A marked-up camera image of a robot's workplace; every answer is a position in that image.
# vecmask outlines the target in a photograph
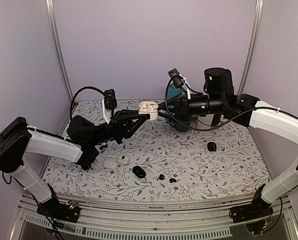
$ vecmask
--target floral tablecloth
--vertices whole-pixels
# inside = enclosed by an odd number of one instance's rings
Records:
[[[137,109],[141,100],[118,101],[119,109]],[[100,101],[83,101],[74,115],[103,123]],[[216,152],[207,143],[217,144]],[[214,199],[253,193],[270,180],[267,168],[247,128],[229,123],[210,132],[177,132],[165,119],[146,121],[123,144],[112,141],[88,171],[51,158],[44,181],[56,192],[125,201],[182,201]],[[104,160],[128,156],[131,163],[109,170]],[[146,172],[137,178],[132,168]],[[163,174],[165,180],[159,180]]]

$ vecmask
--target ventilation grille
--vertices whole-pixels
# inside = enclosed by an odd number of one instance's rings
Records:
[[[36,216],[27,213],[25,220],[27,222],[52,229],[51,224],[43,216]],[[165,234],[150,234],[150,233],[124,233],[96,230],[90,227],[75,226],[75,231],[68,232],[84,237],[89,237],[97,240],[212,240],[231,237],[230,228],[224,227],[214,230],[196,231],[191,233],[165,233]]]

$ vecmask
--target white wall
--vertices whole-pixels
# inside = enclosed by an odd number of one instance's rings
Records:
[[[114,88],[118,99],[161,99],[178,68],[198,90],[203,71],[232,71],[236,90],[255,0],[57,0],[55,15],[73,92]],[[92,91],[79,100],[101,99]]]
[[[68,112],[45,1],[0,0],[0,132],[17,116],[57,132]],[[44,157],[38,160],[39,170]],[[0,172],[0,240],[10,236],[22,190]]]
[[[247,94],[298,115],[298,1],[264,1]],[[272,177],[298,156],[298,146],[273,134],[252,130]],[[298,221],[298,188],[289,194]]]

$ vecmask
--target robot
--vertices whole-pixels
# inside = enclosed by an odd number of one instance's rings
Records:
[[[45,132],[28,125],[26,119],[18,117],[0,134],[0,170],[8,173],[28,190],[39,203],[38,213],[55,219],[77,222],[80,214],[78,203],[60,203],[52,187],[42,181],[36,172],[23,160],[24,153],[39,153],[62,158],[80,165],[84,170],[90,168],[99,152],[96,145],[108,141],[121,143],[130,138],[145,122],[157,116],[174,121],[180,132],[189,129],[206,132],[233,121],[245,127],[263,129],[298,144],[298,116],[273,107],[258,98],[240,94],[235,95],[231,72],[224,68],[210,68],[204,71],[204,93],[194,91],[187,84],[185,76],[177,69],[169,72],[170,81],[165,92],[165,101],[158,105],[146,103],[137,110],[121,110],[114,113],[116,100],[114,91],[107,90],[103,100],[105,123],[95,126],[81,116],[72,118],[67,133],[70,139]],[[170,84],[183,90],[184,94],[167,99]],[[214,114],[210,129],[197,129],[190,126],[198,116]],[[227,122],[220,125],[219,116]],[[298,157],[294,163],[273,181],[258,188],[250,204],[233,207],[230,217],[234,223],[261,218],[272,214],[271,204],[280,196],[298,186]]]

